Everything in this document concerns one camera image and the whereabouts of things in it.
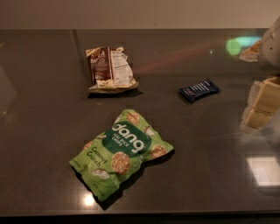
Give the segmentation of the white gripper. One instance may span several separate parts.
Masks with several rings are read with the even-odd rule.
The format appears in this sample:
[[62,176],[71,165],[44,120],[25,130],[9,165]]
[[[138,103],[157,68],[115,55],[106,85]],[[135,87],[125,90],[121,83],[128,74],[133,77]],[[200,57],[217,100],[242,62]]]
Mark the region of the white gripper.
[[[261,69],[280,69],[280,17],[262,36],[258,62]],[[248,105],[270,115],[280,109],[280,77],[255,80],[249,92]]]

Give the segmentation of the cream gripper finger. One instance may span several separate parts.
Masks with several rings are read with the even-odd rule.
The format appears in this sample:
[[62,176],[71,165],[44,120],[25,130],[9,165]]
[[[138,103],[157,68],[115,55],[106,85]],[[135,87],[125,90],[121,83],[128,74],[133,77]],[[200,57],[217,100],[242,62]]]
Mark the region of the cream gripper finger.
[[241,117],[240,128],[244,132],[254,133],[261,130],[270,119],[271,115],[247,106]]

